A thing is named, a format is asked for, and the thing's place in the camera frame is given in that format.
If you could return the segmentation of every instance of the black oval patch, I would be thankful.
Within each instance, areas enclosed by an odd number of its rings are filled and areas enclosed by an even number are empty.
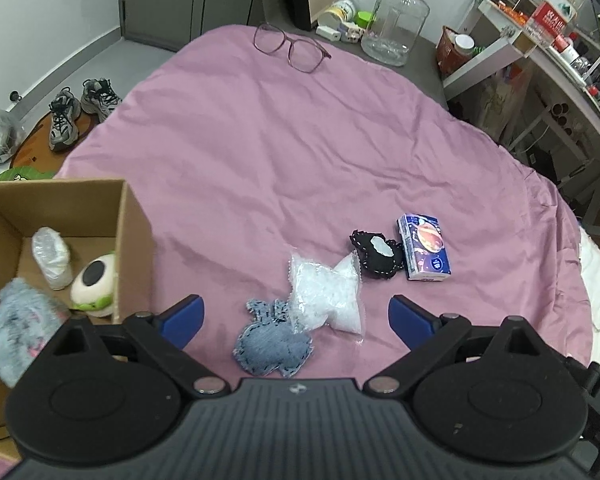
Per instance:
[[[91,262],[82,273],[82,283],[85,286],[91,286],[98,283],[104,274],[106,266],[103,261],[95,260]]]

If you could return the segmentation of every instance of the black felt toy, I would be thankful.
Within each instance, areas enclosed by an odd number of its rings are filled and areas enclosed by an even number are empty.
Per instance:
[[[388,280],[404,268],[404,249],[401,243],[388,240],[382,233],[364,231],[353,231],[349,239],[358,250],[360,266],[371,277]]]

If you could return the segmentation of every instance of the eyeglass frame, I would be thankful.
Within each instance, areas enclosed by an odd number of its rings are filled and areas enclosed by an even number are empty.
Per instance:
[[[259,48],[256,45],[256,36],[258,35],[258,31],[265,25],[267,27],[271,27],[271,28],[274,28],[275,30],[282,32],[282,35],[285,37],[285,39],[282,40],[280,45],[277,46],[271,52],[265,52],[264,50],[262,50],[261,48]],[[302,72],[303,74],[311,74],[311,73],[315,72],[315,70],[322,64],[322,62],[324,61],[325,58],[331,59],[331,54],[329,54],[329,51],[327,51],[327,49],[324,48],[320,43],[315,41],[314,38],[292,38],[281,28],[276,27],[275,25],[271,25],[270,23],[266,23],[266,22],[258,25],[258,28],[253,33],[253,42],[252,43],[258,52],[266,54],[267,56],[271,56],[272,54],[275,54],[277,51],[279,51],[287,41],[289,42],[289,51],[286,54],[286,60],[289,63],[289,66],[295,70],[298,70],[298,72]],[[320,58],[320,61],[318,62],[318,64],[315,67],[313,67],[311,70],[309,70],[309,72],[306,72],[305,70],[300,70],[297,66],[293,66],[293,64],[291,63],[291,51],[293,50],[294,44],[297,43],[298,41],[302,41],[304,43],[309,43],[309,44],[315,45],[318,48],[318,50],[320,50],[320,53],[322,54],[322,57]]]

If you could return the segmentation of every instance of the baseboard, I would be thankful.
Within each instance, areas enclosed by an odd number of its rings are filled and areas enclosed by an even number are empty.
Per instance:
[[[120,27],[112,28],[109,32],[105,32],[91,43],[76,50],[73,54],[67,57],[62,63],[51,69],[37,83],[29,88],[22,99],[14,104],[10,111],[19,119],[22,118],[42,99],[49,94],[56,86],[69,77],[73,72],[78,70],[88,60],[92,59],[97,54],[101,53],[107,47],[113,45],[120,39]]]

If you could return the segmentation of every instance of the eyeglasses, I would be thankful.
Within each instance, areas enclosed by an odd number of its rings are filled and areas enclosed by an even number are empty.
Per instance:
[[[331,58],[326,49],[311,38],[290,38],[283,30],[269,23],[261,24],[253,35],[253,46],[264,54],[273,54],[290,43],[286,56],[289,65],[300,72],[310,74],[320,66],[325,57]]]

